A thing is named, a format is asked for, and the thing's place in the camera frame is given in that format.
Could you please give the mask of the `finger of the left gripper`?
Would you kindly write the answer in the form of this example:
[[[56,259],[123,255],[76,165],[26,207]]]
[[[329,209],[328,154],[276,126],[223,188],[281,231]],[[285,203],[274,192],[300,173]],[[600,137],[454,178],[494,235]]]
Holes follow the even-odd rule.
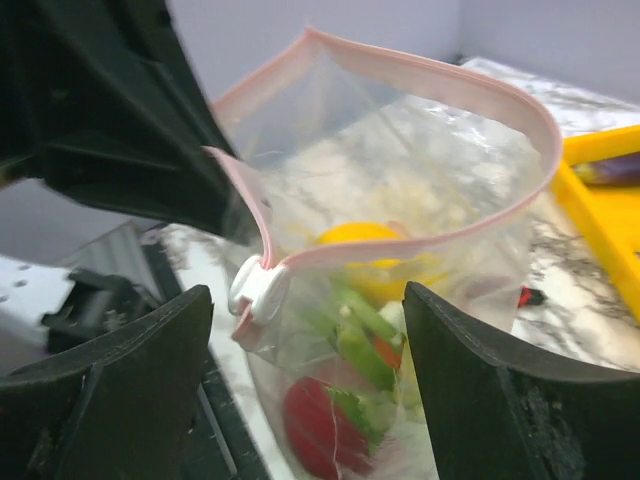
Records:
[[[223,235],[249,211],[162,1],[1,5],[1,182]]]

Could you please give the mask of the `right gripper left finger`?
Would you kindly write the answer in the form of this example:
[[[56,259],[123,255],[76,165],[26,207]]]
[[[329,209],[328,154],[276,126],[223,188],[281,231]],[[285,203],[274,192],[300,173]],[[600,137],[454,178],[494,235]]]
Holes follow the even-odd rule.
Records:
[[[197,285],[2,377],[2,478],[178,478],[212,311]]]

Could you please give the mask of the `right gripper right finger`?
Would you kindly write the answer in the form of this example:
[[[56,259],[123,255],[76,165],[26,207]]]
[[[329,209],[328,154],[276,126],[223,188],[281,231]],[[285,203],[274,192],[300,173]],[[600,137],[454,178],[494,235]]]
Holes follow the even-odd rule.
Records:
[[[536,347],[410,283],[403,302],[443,479],[635,479],[639,376]]]

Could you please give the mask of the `green celery stalk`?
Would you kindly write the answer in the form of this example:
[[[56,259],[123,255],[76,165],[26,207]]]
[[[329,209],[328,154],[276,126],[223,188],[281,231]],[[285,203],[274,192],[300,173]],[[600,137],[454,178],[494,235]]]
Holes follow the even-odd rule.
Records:
[[[377,445],[393,423],[397,374],[376,350],[374,340],[379,333],[391,339],[398,330],[341,283],[333,286],[323,314],[333,327],[330,341],[337,353],[371,385],[369,390],[329,386],[326,391],[367,441]]]

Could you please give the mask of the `red tomato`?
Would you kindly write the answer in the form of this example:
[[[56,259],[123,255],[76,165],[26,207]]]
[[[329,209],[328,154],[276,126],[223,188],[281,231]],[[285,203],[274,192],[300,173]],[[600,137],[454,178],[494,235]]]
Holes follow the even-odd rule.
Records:
[[[301,465],[321,479],[337,479],[341,467],[367,476],[372,471],[369,439],[329,392],[312,377],[296,380],[283,400],[283,424]]]

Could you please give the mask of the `yellow squash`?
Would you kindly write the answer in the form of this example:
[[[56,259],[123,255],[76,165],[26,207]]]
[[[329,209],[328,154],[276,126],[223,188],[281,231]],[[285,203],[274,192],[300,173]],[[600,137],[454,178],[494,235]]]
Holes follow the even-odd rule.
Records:
[[[390,224],[351,222],[326,230],[314,243],[316,246],[324,246],[403,238],[403,233]],[[426,255],[420,258],[418,264],[391,258],[351,262],[346,266],[345,282],[379,308],[391,301],[403,300],[408,281],[416,281],[426,286],[443,281],[448,274],[433,269],[433,260],[433,257]]]

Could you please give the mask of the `clear zip top bag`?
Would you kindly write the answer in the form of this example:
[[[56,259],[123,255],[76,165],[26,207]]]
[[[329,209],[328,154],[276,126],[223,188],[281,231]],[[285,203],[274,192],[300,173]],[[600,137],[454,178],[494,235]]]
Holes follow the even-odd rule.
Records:
[[[562,137],[548,110],[514,86],[311,28],[214,112],[233,149],[209,153],[233,184],[235,205],[250,214],[225,230],[232,336],[288,477],[321,479],[290,448],[283,400],[305,376],[371,388],[337,353],[323,314],[335,284],[353,289],[347,264],[418,264],[429,255],[448,276],[406,286],[420,284],[509,331],[528,268],[526,211],[557,169]],[[390,224],[404,238],[315,245],[351,222]],[[396,408],[381,442],[369,443],[371,473],[341,467],[337,479],[432,479],[403,300],[376,308],[363,298],[398,330],[377,335],[402,349]]]

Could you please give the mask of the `orange carrot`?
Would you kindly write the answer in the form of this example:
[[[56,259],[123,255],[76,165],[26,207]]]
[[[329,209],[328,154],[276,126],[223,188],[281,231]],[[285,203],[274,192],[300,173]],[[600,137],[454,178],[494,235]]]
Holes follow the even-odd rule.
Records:
[[[378,355],[392,369],[398,370],[402,363],[402,349],[398,349],[382,339],[375,336],[373,345]]]

